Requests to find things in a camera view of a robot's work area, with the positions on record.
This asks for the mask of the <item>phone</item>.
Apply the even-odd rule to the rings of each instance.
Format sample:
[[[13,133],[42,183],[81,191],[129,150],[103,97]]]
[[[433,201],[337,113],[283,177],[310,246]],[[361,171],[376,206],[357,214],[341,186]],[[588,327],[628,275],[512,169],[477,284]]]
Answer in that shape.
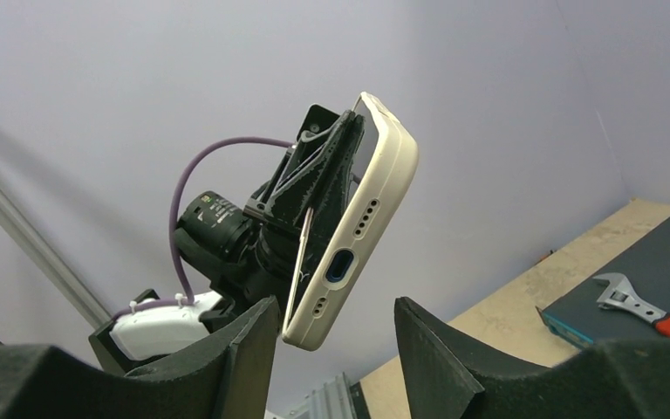
[[[284,312],[283,341],[307,351],[325,341],[419,161],[417,142],[377,96],[360,93],[347,115],[335,172],[305,207]]]

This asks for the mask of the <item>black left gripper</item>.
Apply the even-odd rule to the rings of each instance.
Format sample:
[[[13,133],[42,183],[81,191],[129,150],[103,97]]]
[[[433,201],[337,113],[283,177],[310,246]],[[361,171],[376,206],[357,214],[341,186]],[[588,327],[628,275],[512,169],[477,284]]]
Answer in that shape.
[[[305,212],[313,210],[307,244],[323,251],[345,214],[350,170],[365,120],[352,110],[336,114],[310,107],[297,142],[288,147],[274,175],[259,187],[244,213],[259,221],[209,274],[210,288],[238,316],[273,297],[284,315]]]

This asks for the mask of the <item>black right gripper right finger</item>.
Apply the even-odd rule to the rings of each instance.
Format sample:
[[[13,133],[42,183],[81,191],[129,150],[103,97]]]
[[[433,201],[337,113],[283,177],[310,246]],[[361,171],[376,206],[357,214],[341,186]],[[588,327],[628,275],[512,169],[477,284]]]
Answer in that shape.
[[[670,340],[607,341],[544,367],[408,297],[393,316],[414,418],[670,418]]]

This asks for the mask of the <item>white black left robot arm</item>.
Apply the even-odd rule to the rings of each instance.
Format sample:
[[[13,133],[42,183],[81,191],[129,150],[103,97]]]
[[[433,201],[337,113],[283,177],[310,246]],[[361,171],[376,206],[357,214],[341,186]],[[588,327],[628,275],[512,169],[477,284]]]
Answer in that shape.
[[[353,110],[311,106],[269,180],[243,207],[213,191],[188,205],[181,197],[193,171],[218,141],[184,168],[171,202],[168,237],[181,292],[153,290],[116,313],[89,338],[103,369],[124,374],[172,354],[228,325],[260,299],[295,309],[342,223],[363,176],[366,120]]]

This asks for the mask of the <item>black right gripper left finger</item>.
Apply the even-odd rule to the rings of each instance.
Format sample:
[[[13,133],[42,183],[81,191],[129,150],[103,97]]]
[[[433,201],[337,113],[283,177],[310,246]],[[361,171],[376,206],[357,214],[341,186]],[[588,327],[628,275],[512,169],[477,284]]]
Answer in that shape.
[[[279,306],[119,376],[53,346],[0,345],[0,418],[262,418]]]

